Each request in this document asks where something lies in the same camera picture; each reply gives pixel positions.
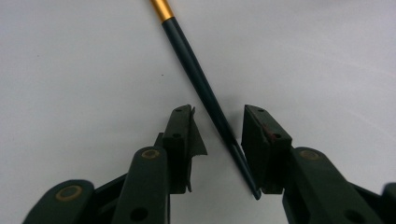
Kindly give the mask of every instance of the white surface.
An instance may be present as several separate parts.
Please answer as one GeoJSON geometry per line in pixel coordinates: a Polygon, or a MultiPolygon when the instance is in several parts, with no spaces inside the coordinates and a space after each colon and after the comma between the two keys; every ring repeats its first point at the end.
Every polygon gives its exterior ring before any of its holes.
{"type": "MultiPolygon", "coordinates": [[[[395,181],[394,1],[169,1],[239,141],[256,105],[349,181],[395,181]]],[[[3,0],[0,69],[0,223],[67,179],[124,174],[185,104],[209,156],[172,223],[287,222],[280,196],[249,194],[148,0],[3,0]]]]}

